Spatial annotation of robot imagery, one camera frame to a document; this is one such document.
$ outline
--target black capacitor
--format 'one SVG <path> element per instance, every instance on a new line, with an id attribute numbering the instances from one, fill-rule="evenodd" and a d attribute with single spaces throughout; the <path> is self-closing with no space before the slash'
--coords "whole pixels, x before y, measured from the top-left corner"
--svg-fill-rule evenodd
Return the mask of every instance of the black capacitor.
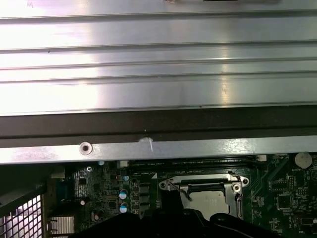
<path id="1" fill-rule="evenodd" d="M 101 217 L 103 217 L 103 215 L 104 215 L 104 211 L 99 210 L 98 212 L 95 213 L 94 219 L 98 221 Z"/>

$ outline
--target chip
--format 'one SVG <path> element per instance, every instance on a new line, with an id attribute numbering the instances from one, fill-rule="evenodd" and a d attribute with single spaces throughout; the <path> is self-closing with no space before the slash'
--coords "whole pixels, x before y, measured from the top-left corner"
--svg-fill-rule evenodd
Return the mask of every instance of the chip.
<path id="1" fill-rule="evenodd" d="M 291 208 L 291 196 L 290 195 L 279 195 L 277 197 L 277 208 L 279 210 Z"/>

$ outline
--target motherboard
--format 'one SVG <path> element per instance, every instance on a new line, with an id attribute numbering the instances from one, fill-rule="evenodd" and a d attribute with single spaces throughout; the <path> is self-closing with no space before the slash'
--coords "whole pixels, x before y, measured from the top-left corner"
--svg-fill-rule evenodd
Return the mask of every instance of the motherboard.
<path id="1" fill-rule="evenodd" d="M 181 207 L 206 220 L 228 213 L 284 237 L 317 234 L 316 154 L 70 164 L 56 186 L 51 217 L 73 217 L 74 232 L 120 213 Z M 65 205 L 73 212 L 58 209 Z"/>

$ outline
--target green circuit board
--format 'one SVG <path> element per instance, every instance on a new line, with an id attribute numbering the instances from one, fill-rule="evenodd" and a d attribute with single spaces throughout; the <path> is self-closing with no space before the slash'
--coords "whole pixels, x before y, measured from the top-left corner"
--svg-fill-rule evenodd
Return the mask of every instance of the green circuit board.
<path id="1" fill-rule="evenodd" d="M 284 237 L 312 237 L 317 234 L 317 156 L 311 154 L 312 165 L 301 169 L 295 155 L 89 164 L 89 171 L 81 167 L 69 178 L 75 181 L 75 197 L 91 199 L 77 214 L 75 229 L 84 230 L 120 212 L 143 216 L 161 208 L 159 183 L 173 176 L 229 172 L 250 181 L 243 188 L 244 220 Z M 95 220 L 93 214 L 100 210 L 104 215 Z"/>

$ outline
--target wire grille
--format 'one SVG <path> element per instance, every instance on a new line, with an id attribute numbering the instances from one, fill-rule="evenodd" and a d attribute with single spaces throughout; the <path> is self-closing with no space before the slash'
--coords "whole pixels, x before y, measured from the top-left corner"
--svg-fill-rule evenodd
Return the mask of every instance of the wire grille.
<path id="1" fill-rule="evenodd" d="M 0 238 L 42 238 L 40 195 L 0 218 Z"/>

